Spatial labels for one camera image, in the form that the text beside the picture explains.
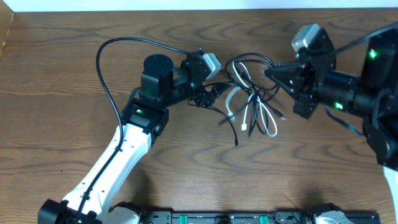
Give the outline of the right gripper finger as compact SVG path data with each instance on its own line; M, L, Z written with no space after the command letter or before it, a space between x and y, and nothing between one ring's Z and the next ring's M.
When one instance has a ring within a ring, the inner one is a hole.
M285 90L294 100L299 98L303 68L278 68L264 71L267 78Z
M305 62L290 61L290 62L275 63L274 69L275 70L295 70L296 68L303 68L305 66L306 66Z

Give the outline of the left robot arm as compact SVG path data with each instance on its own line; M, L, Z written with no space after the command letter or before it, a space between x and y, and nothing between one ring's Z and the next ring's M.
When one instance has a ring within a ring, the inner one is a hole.
M128 203L112 202L137 162L149 151L169 120L168 106L186 99L211 101L203 82L222 66L212 53L190 52L179 67L162 54L144 60L139 96L130 96L112 141L83 180L61 202L48 199L38 223L139 223Z

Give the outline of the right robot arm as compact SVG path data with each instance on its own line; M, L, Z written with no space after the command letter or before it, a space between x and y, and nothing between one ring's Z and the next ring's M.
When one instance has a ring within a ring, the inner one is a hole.
M336 69L336 56L368 43L360 76ZM362 118L361 135L383 167L397 205L397 23L335 48L317 23L303 26L292 42L296 59L264 75L294 100L293 111L309 119L323 104Z

